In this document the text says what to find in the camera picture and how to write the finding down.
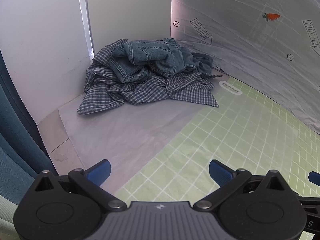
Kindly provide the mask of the blue denim jeans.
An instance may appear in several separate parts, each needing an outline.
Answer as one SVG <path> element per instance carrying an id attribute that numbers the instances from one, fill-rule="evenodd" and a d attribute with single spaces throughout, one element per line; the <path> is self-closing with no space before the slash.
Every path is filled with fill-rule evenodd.
<path id="1" fill-rule="evenodd" d="M 184 73 L 210 74 L 212 57 L 192 53 L 173 38 L 124 42 L 109 56 L 110 68 L 120 82 L 142 82 L 153 74 L 170 78 Z"/>

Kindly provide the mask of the green grid bed sheet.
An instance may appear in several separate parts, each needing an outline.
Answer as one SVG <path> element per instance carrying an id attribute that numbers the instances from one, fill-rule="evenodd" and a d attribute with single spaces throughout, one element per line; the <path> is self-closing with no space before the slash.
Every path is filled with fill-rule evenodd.
<path id="1" fill-rule="evenodd" d="M 319 135 L 263 93 L 229 78 L 204 107 L 116 196 L 140 201 L 193 203 L 218 188 L 209 176 L 217 159 L 232 169 L 264 175 L 278 170 L 290 187 L 318 197 L 308 175 L 319 171 Z"/>

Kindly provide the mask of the translucent plastic storage bag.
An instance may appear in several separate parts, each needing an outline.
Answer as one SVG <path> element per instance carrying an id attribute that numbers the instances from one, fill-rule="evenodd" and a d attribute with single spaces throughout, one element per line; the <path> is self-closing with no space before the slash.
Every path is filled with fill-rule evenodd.
<path id="1" fill-rule="evenodd" d="M 140 171 L 205 105 L 162 100 L 128 103 L 99 113 L 77 113 L 81 95 L 59 108 L 59 115 L 85 168 L 103 159 L 111 163 L 111 179 L 125 183 Z"/>

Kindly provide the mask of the teal curtain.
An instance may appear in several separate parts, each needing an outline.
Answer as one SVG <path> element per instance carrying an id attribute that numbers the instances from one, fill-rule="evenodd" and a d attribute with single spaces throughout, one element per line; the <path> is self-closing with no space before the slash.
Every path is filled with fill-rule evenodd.
<path id="1" fill-rule="evenodd" d="M 56 169 L 36 123 L 1 61 L 1 239 L 18 239 L 13 217 L 24 194 L 42 170 Z"/>

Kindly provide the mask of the blue plaid shirt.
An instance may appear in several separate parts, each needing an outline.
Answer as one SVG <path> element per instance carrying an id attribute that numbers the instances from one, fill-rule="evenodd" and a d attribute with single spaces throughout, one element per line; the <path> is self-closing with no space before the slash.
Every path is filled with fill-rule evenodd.
<path id="1" fill-rule="evenodd" d="M 212 94 L 211 80 L 215 75 L 206 73 L 180 73 L 170 78 L 153 74 L 142 82 L 122 83 L 110 68 L 109 56 L 117 45 L 130 42 L 117 40 L 98 51 L 86 72 L 85 97 L 77 113 L 89 115 L 115 109 L 125 102 L 132 105 L 161 100 L 178 100 L 212 107 L 218 103 Z"/>

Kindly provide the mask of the grey carrot print sheet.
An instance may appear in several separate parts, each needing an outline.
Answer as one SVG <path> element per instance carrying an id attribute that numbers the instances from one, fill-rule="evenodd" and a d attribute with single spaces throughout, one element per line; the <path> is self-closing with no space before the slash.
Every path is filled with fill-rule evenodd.
<path id="1" fill-rule="evenodd" d="M 319 131 L 319 0 L 172 0 L 171 34 Z"/>

